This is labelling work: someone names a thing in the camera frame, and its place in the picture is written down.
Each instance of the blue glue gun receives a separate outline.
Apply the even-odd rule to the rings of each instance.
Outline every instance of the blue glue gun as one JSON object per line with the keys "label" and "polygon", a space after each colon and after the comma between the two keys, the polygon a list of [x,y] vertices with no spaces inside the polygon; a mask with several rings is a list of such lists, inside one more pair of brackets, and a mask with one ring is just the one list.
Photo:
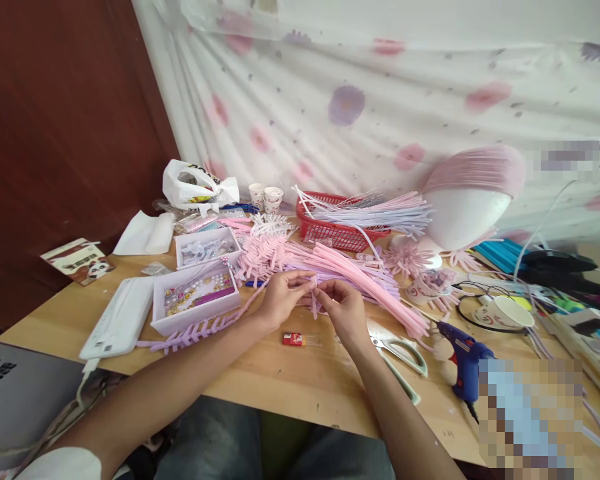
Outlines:
{"label": "blue glue gun", "polygon": [[478,362],[494,358],[493,352],[484,344],[446,322],[437,324],[440,334],[453,346],[449,359],[458,366],[458,378],[453,386],[456,397],[465,402],[478,400]]}

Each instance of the brown wall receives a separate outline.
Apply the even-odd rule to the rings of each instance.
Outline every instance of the brown wall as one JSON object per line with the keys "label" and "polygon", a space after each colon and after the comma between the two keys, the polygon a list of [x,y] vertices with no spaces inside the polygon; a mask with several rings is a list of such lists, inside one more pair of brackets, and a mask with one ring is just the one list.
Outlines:
{"label": "brown wall", "polygon": [[110,253],[178,157],[130,0],[0,1],[0,329],[68,284],[40,254]]}

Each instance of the wooden table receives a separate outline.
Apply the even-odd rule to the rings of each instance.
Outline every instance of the wooden table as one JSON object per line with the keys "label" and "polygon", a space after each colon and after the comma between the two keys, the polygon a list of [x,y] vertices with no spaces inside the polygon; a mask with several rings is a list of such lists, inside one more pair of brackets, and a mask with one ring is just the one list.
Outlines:
{"label": "wooden table", "polygon": [[[379,244],[385,246],[388,240],[384,239]],[[87,287],[75,283],[66,287],[2,334],[0,341],[80,361],[78,354],[82,346],[124,278],[141,276],[140,270],[152,261],[175,269],[173,249],[169,254],[154,256],[112,255],[111,260],[117,266],[116,270]],[[243,288],[243,300],[246,301],[252,292],[253,289]],[[254,302],[251,311],[257,308],[260,300]],[[471,303],[474,300],[466,302],[464,311],[477,308],[477,303]],[[387,334],[405,337],[399,322],[386,311],[376,305],[366,304],[366,307],[372,334],[380,338],[388,337]],[[439,312],[425,310],[441,316]],[[449,321],[484,342],[498,358],[537,358],[527,340],[520,335],[493,333],[473,327],[458,319],[455,313]],[[552,354],[568,358],[562,346],[541,330],[541,336]],[[283,346],[281,337],[284,331],[302,332],[309,345]],[[152,341],[163,337],[147,321],[140,338]],[[450,344],[445,347],[451,351]],[[427,379],[420,378],[402,363],[393,362],[422,396],[417,407],[420,414],[454,458],[484,465],[479,453],[478,427],[464,404],[451,391],[455,382],[455,366],[448,361],[436,361],[432,354],[421,351],[429,366]],[[128,355],[102,360],[100,367],[131,375],[161,357],[162,352],[135,349]],[[589,392],[590,403],[600,414],[600,392],[588,379],[585,379],[584,386]],[[346,350],[335,338],[333,326],[327,317],[319,315],[318,320],[314,320],[311,312],[301,307],[294,309],[282,329],[238,359],[205,394],[361,435],[379,435],[360,376]],[[584,424],[599,434],[589,414],[583,415]],[[587,478],[600,479],[600,449],[585,439],[583,455]]]}

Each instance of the plastic box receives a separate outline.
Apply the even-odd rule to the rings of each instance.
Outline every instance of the plastic box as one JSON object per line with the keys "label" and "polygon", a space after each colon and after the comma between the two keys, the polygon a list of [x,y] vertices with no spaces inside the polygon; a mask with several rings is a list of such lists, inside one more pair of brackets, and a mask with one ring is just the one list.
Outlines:
{"label": "plastic box", "polygon": [[211,319],[223,315],[231,310],[240,308],[242,301],[240,299],[240,292],[238,286],[235,284],[233,278],[233,272],[229,272],[231,277],[231,284],[233,285],[234,292],[212,300],[208,303],[203,303],[200,306],[192,309],[184,310],[180,313],[176,313],[170,317],[167,317],[165,311],[165,292],[166,290],[174,287],[184,285],[188,280],[197,277],[201,273],[205,272],[210,267],[210,262],[216,262],[217,266],[212,267],[211,270],[204,273],[204,276],[211,276],[215,273],[226,273],[227,268],[220,259],[210,260],[208,262],[199,263],[192,267],[188,267],[184,270],[169,273],[167,275],[160,275],[156,277],[153,282],[153,318],[151,320],[151,326],[158,330],[160,334],[169,336],[178,330],[184,330],[189,325],[198,324],[206,319]]}
{"label": "plastic box", "polygon": [[[229,261],[231,262],[231,264],[235,267],[238,264],[238,258],[240,257],[240,255],[242,255],[242,248],[240,248],[240,244],[238,243],[238,240],[235,238],[235,235],[233,234],[233,230],[228,227],[220,228],[220,229],[216,229],[216,230],[207,230],[207,231],[202,231],[202,232],[188,233],[186,235],[178,235],[174,238],[175,238],[175,254],[176,254],[176,258],[178,260],[177,270],[184,270],[184,269],[196,267],[198,265],[204,265],[208,262],[212,262],[212,261],[215,261],[215,260],[223,258],[223,257],[228,258]],[[200,242],[205,243],[205,242],[210,242],[210,241],[213,241],[216,239],[226,239],[226,240],[232,241],[235,251],[233,251],[231,253],[226,253],[224,255],[221,255],[220,257],[213,257],[208,260],[204,260],[203,262],[195,263],[193,265],[184,265],[183,264],[182,248],[186,247],[188,244],[190,244],[191,242],[194,242],[194,241],[200,241]]]}

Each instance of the jeans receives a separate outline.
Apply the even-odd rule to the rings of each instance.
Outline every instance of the jeans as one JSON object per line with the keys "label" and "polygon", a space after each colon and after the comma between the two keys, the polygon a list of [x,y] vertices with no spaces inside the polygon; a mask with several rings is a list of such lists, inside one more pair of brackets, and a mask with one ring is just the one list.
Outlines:
{"label": "jeans", "polygon": [[[316,426],[287,480],[395,478],[381,440]],[[180,420],[155,480],[261,480],[258,410],[201,396]]]}

